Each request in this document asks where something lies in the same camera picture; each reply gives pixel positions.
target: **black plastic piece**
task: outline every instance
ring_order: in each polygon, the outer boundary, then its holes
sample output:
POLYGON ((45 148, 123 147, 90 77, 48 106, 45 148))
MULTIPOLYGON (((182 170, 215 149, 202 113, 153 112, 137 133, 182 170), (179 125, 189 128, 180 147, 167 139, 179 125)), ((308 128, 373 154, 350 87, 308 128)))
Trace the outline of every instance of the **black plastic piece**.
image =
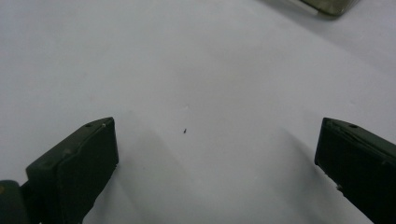
MULTIPOLYGON (((22 199, 13 211, 28 214, 29 224, 81 223, 118 162, 114 119, 88 123, 26 168, 29 181, 12 188, 12 198, 22 199)), ((5 199, 0 194, 0 202, 5 199)))
POLYGON ((315 164, 374 223, 396 223, 396 146, 336 119, 323 119, 315 164))
POLYGON ((20 185, 12 180, 0 181, 0 223, 30 224, 20 185))

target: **white surface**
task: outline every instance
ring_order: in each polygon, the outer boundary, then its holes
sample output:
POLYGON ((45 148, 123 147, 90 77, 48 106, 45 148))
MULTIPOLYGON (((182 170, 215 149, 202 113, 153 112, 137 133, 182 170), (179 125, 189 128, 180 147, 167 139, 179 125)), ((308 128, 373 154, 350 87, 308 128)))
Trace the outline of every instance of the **white surface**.
POLYGON ((396 143, 395 11, 2 1, 0 179, 113 116, 120 166, 84 223, 371 223, 313 158, 323 117, 396 143))

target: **white background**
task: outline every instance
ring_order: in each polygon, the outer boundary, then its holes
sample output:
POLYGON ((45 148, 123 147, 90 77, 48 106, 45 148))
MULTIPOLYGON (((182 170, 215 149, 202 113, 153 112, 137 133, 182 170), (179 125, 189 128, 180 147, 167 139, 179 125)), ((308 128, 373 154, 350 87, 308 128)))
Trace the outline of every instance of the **white background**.
POLYGON ((114 117, 90 223, 371 223, 314 165, 323 117, 396 142, 396 1, 0 2, 0 179, 114 117))

